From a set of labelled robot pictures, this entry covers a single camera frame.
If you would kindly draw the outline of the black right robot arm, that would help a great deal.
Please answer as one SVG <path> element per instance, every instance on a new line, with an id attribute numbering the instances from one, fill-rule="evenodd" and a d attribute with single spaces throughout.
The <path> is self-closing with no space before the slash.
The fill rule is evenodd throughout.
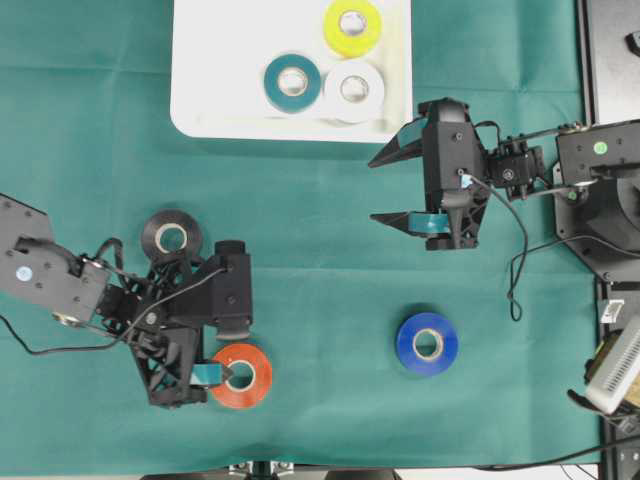
<path id="1" fill-rule="evenodd" d="M 639 274 L 639 123 L 554 129 L 499 138 L 485 147 L 468 104 L 424 102 L 418 116 L 375 155 L 379 168 L 418 158 L 425 208 L 373 220 L 425 240 L 429 250 L 472 249 L 492 189 L 508 200 L 554 197 L 556 234 L 604 281 Z"/>

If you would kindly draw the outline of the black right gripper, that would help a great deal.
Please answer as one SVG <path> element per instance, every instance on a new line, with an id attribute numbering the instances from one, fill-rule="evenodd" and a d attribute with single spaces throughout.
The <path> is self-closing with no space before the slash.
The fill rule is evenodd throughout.
<path id="1" fill-rule="evenodd" d="M 421 157 L 422 134 L 427 118 L 416 118 L 403 125 L 397 134 L 368 163 L 369 168 Z M 474 124 L 475 132 L 482 126 L 497 125 L 490 121 Z M 477 237 L 484 212 L 491 196 L 489 189 L 503 189 L 507 198 L 533 192 L 534 183 L 544 174 L 542 149 L 531 147 L 525 140 L 512 143 L 500 141 L 487 149 L 479 137 L 482 153 L 480 173 L 462 176 L 463 185 L 473 193 L 467 207 L 429 212 L 394 212 L 371 214 L 369 218 L 411 236 L 425 239 L 428 250 L 470 249 L 477 246 Z"/>

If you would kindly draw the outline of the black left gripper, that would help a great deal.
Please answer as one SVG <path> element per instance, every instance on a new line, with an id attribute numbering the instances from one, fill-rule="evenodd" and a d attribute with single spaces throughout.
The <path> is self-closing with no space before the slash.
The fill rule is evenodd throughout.
<path id="1" fill-rule="evenodd" d="M 207 388 L 232 378 L 231 368 L 204 359 L 204 321 L 194 304 L 178 304 L 219 274 L 219 260 L 181 249 L 153 254 L 146 276 L 106 287 L 97 314 L 106 332 L 130 348 L 151 405 L 205 403 Z"/>

